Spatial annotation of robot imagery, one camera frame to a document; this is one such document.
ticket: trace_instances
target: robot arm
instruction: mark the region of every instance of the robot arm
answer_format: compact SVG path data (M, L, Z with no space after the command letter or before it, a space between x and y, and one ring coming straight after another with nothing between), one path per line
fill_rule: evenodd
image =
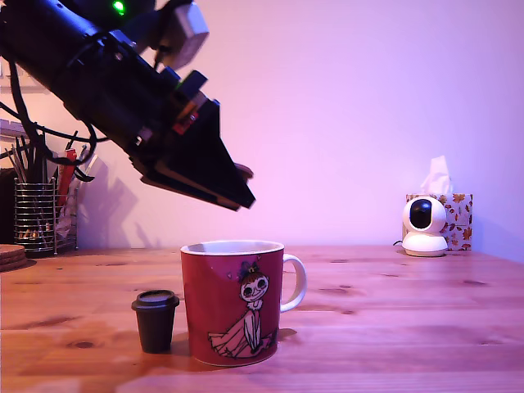
M209 33L194 3L170 0L158 11L155 0L4 3L0 55L126 151L144 183L232 210L251 207L248 175L220 139L219 103L200 90L206 77L174 72ZM161 72L141 58L147 47L166 65Z

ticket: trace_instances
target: white camera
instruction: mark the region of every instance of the white camera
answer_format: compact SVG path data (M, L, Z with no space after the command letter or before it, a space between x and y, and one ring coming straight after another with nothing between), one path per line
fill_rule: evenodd
M445 225L444 206L430 196L412 199L404 208L402 220L408 234L402 241L406 254L414 256L442 256L448 249L440 231Z

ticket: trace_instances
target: tissue box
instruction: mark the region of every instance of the tissue box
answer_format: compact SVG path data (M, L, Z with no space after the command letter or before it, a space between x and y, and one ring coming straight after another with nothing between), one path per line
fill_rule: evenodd
M448 243L449 251L471 250L473 194L408 194L406 203L416 197L433 197L446 211L444 228L440 231ZM402 225L402 239L408 230Z

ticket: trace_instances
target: cup lid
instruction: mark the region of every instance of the cup lid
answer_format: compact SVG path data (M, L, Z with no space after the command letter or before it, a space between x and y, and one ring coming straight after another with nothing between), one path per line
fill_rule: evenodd
M165 289L142 292L137 296L131 307L133 309L158 309L161 307L176 307L180 299Z

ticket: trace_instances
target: mug handle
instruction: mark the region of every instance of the mug handle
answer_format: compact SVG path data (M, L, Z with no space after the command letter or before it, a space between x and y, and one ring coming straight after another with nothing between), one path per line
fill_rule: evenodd
M295 267L296 286L293 295L291 295L291 299L287 303L280 305L281 313L285 313L286 311L297 307L302 299L304 299L305 291L308 289L308 278L305 274L305 266L302 261L294 255L284 254L284 264L286 262L291 262Z

